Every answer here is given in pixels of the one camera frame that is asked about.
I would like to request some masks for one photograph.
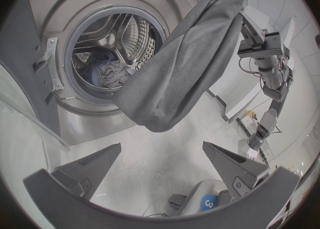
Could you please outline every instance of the washing machine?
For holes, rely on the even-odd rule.
[[[98,139],[135,124],[112,102],[121,86],[101,87],[84,71],[112,54],[134,73],[199,1],[18,0],[6,35],[32,54],[1,63],[40,121],[66,143]],[[7,57],[18,57],[10,52]]]

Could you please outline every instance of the gray cloth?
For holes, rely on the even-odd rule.
[[[103,66],[98,72],[98,83],[105,88],[114,88],[122,86],[130,75],[120,61],[110,62]]]
[[[114,103],[153,132],[171,129],[226,69],[241,31],[243,4],[201,0],[114,95]]]

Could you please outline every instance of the washing machine drum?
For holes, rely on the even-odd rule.
[[[137,15],[114,14],[95,21],[79,36],[72,52],[79,86],[108,98],[161,46],[156,35],[154,26]]]
[[[119,111],[112,95],[198,1],[29,0],[42,47],[55,56],[47,63],[58,104],[85,116]]]

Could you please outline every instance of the wire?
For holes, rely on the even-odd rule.
[[[240,133],[239,133],[239,124],[238,124],[238,127],[237,127],[237,131],[238,131],[238,134],[240,135]],[[240,137],[241,137],[242,139],[244,139],[241,135],[240,135]]]
[[[162,213],[159,213],[159,214],[153,214],[153,215],[162,215]],[[146,217],[150,217],[150,216],[153,216],[153,215],[148,215]]]
[[[281,131],[277,126],[276,126],[276,128],[278,129],[278,131],[279,131],[279,132],[281,132],[281,133],[282,133],[282,131]]]
[[[282,131],[276,126],[278,132],[273,132],[272,134],[275,134],[275,133],[282,133]]]
[[[251,59],[252,59],[252,57],[250,57],[250,61],[249,61],[249,69],[250,69],[250,71],[252,72],[252,69],[251,69]]]
[[[262,76],[260,76],[259,82],[260,82],[260,88],[261,88],[261,90],[263,90],[263,87],[262,87],[262,84],[261,84],[261,79],[262,79]]]
[[[261,75],[259,71],[247,71],[247,70],[245,70],[245,69],[241,66],[241,63],[240,63],[242,59],[243,59],[243,58],[240,58],[240,60],[239,60],[239,67],[240,67],[240,69],[242,69],[244,72],[249,73],[249,74],[259,74],[259,75]]]

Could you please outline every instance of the metal bracket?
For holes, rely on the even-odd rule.
[[[50,77],[51,77],[52,85],[53,85],[52,91],[64,89],[64,86],[59,79],[59,76],[57,73],[57,67],[56,67],[57,43],[58,43],[57,38],[48,39],[45,54],[42,57],[42,59],[39,60],[39,62],[46,61],[46,63],[48,64]]]

